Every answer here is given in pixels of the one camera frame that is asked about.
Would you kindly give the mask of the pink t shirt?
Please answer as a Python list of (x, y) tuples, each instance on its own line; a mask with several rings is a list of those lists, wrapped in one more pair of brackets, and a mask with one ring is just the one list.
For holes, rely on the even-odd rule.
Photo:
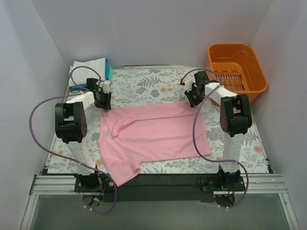
[(202, 116), (189, 103), (159, 103), (100, 111), (98, 149), (117, 186), (137, 176), (144, 162), (168, 161), (211, 150)]

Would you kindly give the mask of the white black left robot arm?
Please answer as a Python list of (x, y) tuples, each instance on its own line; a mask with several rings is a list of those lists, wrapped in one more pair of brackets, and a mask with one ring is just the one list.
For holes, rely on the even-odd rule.
[(79, 185), (96, 192), (102, 186), (102, 180), (95, 171), (86, 141), (87, 121), (85, 110), (92, 104), (103, 110), (111, 109), (110, 83), (95, 78), (86, 79), (89, 92), (78, 95), (65, 103), (55, 105), (55, 131), (70, 149), (72, 158), (78, 161)]

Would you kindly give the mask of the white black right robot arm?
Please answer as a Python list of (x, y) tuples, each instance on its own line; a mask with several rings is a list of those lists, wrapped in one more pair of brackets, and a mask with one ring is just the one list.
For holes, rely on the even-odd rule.
[(241, 145), (244, 135), (252, 125), (250, 103), (245, 94), (236, 94), (223, 86), (223, 80), (216, 75), (216, 80), (209, 79), (207, 69), (194, 69), (194, 79), (183, 77), (180, 85), (184, 85), (185, 95), (191, 107), (201, 109), (207, 99), (220, 106), (220, 126), (224, 131), (223, 158), (217, 160), (219, 169), (213, 184), (222, 190), (234, 188), (240, 182)]

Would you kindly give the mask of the orange plastic basket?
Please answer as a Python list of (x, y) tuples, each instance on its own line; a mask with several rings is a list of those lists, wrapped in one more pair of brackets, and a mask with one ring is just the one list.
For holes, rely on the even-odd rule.
[(268, 87), (253, 48), (246, 44), (211, 45), (207, 51), (206, 68), (222, 78), (225, 88), (246, 94), (250, 102)]

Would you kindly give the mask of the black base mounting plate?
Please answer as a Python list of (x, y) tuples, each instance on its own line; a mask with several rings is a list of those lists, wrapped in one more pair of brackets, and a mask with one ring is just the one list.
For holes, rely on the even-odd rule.
[(213, 184), (216, 173), (210, 174), (139, 174), (119, 188), (106, 176), (99, 176), (101, 187), (90, 191), (79, 185), (76, 178), (74, 192), (90, 194), (101, 193), (105, 202), (124, 201), (192, 201), (214, 202), (214, 193), (234, 197), (236, 192), (243, 192), (246, 184), (240, 176), (240, 182), (234, 188), (222, 189)]

